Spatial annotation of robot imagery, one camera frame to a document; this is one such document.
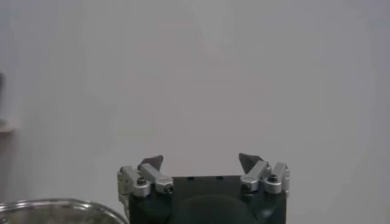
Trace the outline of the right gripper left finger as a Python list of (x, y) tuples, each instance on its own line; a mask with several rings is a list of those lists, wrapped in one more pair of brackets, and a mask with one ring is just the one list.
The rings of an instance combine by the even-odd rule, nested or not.
[(152, 186), (159, 194), (174, 191), (173, 177), (160, 172), (163, 155), (145, 158), (136, 167), (122, 166), (117, 173), (118, 195), (121, 197), (148, 197)]

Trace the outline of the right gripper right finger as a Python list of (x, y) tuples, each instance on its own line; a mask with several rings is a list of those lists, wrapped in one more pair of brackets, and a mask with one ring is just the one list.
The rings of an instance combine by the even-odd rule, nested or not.
[(269, 194), (289, 195), (290, 169), (286, 163), (276, 163), (272, 167), (260, 156), (245, 153), (239, 153), (238, 158), (244, 171), (239, 178), (243, 192), (253, 193), (262, 187)]

